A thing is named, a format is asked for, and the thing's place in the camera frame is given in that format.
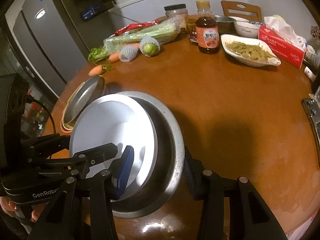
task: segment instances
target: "green tomato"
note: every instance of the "green tomato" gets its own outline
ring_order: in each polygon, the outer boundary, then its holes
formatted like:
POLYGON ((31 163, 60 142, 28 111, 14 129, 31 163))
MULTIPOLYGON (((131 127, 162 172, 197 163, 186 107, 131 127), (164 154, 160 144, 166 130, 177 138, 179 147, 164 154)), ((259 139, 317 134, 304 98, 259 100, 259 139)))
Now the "green tomato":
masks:
POLYGON ((159 49, 158 46, 156 44, 153 43, 146 43, 142 46, 142 51, 144 54, 152 57, 156 54, 158 54, 159 49))

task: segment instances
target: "shredded food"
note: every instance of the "shredded food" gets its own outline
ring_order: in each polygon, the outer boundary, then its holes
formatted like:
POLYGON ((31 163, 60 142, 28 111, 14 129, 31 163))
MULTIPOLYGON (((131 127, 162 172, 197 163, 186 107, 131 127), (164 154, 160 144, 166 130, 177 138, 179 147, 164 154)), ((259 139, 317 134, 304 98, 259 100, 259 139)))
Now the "shredded food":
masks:
POLYGON ((252 60, 268 62, 269 58, 274 57, 258 45, 248 45, 239 41, 233 41, 232 43, 226 43, 226 46, 232 52, 252 60))

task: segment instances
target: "table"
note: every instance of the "table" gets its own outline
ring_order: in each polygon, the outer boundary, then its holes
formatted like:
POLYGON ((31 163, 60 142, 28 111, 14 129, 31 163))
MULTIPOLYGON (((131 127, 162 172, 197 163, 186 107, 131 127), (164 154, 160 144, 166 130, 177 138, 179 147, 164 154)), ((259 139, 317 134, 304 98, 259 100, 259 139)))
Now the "table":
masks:
MULTIPOLYGON (((249 67, 222 48, 215 55, 202 54, 182 35, 156 57, 117 62, 103 76, 109 93, 137 90, 166 104, 193 157, 223 177, 249 178, 289 233, 320 206, 320 168, 301 105, 311 93, 310 81, 303 68, 281 62, 279 67, 249 67)), ((91 68, 85 66, 66 86, 52 111, 60 134, 66 101, 91 68)), ((53 157, 68 157, 68 151, 53 157)), ((121 240, 196 239, 201 207, 181 180, 162 208, 139 219, 115 218, 116 229, 121 240)))

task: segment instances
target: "chair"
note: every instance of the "chair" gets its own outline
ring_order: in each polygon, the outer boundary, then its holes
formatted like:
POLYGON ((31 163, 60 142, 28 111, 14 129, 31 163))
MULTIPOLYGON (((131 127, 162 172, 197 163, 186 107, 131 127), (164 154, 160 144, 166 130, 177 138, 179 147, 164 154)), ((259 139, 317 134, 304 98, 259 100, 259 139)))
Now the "chair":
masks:
POLYGON ((258 21, 261 22, 261 9, 259 6, 243 3, 243 2, 235 2, 235 1, 221 1, 223 13, 225 16, 237 16, 241 18, 245 18, 249 21, 258 21), (229 10, 237 10, 243 12, 253 13, 255 15, 247 15, 242 13, 230 13, 229 10))

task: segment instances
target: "screw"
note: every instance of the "screw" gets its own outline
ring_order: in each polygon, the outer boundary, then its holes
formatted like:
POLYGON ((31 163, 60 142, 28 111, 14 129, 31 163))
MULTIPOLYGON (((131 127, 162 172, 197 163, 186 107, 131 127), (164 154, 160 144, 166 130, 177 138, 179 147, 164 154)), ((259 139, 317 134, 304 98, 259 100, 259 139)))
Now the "screw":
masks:
POLYGON ((69 177, 69 178, 66 179, 66 182, 67 182, 68 184, 70 184, 70 183, 72 183, 72 182, 74 182, 74 181, 75 181, 75 178, 74 178, 74 177, 69 177))
POLYGON ((242 183, 247 183, 248 179, 246 177, 240 177, 239 181, 242 182, 242 183))
POLYGON ((71 173, 71 175, 77 175, 79 173, 79 171, 78 170, 72 170, 72 171, 70 171, 70 173, 71 173))
POLYGON ((109 170, 102 170, 101 171, 101 175, 102 176, 108 176, 110 174, 110 171, 109 170))
POLYGON ((204 171, 203 171, 203 174, 206 175, 206 176, 211 176, 211 175, 212 175, 212 171, 210 171, 210 170, 204 170, 204 171))

